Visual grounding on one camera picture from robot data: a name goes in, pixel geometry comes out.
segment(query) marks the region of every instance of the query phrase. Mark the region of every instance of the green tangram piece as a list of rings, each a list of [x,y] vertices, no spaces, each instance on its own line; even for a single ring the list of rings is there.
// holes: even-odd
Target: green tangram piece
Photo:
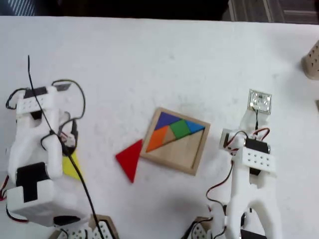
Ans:
[[[180,120],[175,123],[170,124],[170,128],[173,131],[177,139],[183,138],[190,134],[190,130],[187,127],[185,120]]]

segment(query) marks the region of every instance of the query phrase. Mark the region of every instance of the red tangram piece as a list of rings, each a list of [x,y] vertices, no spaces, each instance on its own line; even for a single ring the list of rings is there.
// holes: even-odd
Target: red tangram piece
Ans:
[[[138,165],[142,144],[143,140],[141,139],[115,155],[116,159],[132,183],[134,183],[136,167]]]

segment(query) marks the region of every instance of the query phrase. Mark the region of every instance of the blue tangram piece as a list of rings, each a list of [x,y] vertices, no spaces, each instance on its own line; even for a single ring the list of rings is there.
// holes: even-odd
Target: blue tangram piece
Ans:
[[[197,124],[197,123],[194,123],[194,122],[191,122],[191,121],[187,121],[186,120],[186,124],[190,130],[191,133],[196,133],[202,129],[204,129],[205,127],[200,125],[200,124]]]
[[[170,125],[171,123],[175,123],[177,121],[179,121],[180,118],[179,117],[176,117],[176,116],[172,116],[172,115],[169,115],[165,112],[161,112],[160,116],[159,116],[159,120],[158,120],[158,123],[155,127],[155,130],[159,129],[159,128],[162,128],[166,125]]]

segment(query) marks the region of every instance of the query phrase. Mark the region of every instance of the yellow tangram piece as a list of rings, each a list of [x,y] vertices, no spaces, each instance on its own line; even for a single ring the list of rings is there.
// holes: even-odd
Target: yellow tangram piece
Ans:
[[[74,151],[74,153],[72,154],[72,158],[73,158],[73,161],[74,163],[76,164],[76,166],[78,167],[78,169],[80,170],[81,174],[82,174],[82,171],[81,171],[81,167],[80,167],[80,164],[79,164],[79,160],[76,156],[76,151]],[[77,172],[75,171],[70,159],[66,156],[64,156],[62,158],[62,167],[63,167],[63,173],[65,173],[66,175],[72,177],[72,178],[75,178],[77,180],[80,180]]]

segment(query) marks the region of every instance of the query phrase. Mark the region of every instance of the perforated plate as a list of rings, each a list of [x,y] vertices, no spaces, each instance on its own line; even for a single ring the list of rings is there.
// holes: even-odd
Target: perforated plate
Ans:
[[[113,237],[110,233],[110,229],[105,222],[99,222],[99,226],[100,226],[101,231],[103,233],[104,239],[113,239]],[[97,227],[95,227],[95,229],[93,230],[92,233],[93,233],[92,239],[101,239],[101,236],[99,234],[99,230]]]
[[[101,228],[104,239],[113,239],[112,234],[110,233],[110,229],[105,222],[100,221],[99,226]],[[86,239],[86,235],[87,239],[101,239],[98,228],[95,227],[92,231],[92,229],[87,224],[82,225],[81,227],[76,229],[65,230],[69,234],[69,238],[67,238],[64,232],[61,232],[57,239]]]
[[[191,234],[189,234],[187,239],[192,239],[192,238],[193,239],[206,239],[207,238],[206,232],[201,224],[197,224],[194,227],[193,237],[191,237]]]
[[[45,94],[37,96],[39,103],[43,109],[50,109],[53,107],[53,95]],[[16,105],[16,113],[24,114],[34,111],[39,111],[40,107],[35,100],[35,97],[27,98],[27,99],[19,99]]]
[[[81,227],[81,228],[73,229],[73,230],[65,229],[65,231],[68,233],[69,237],[67,237],[65,232],[61,231],[61,233],[57,239],[85,239],[86,234],[89,233],[88,227],[87,228]]]
[[[276,172],[275,158],[270,154],[243,147],[242,159],[243,164],[251,168],[256,168],[271,173]]]

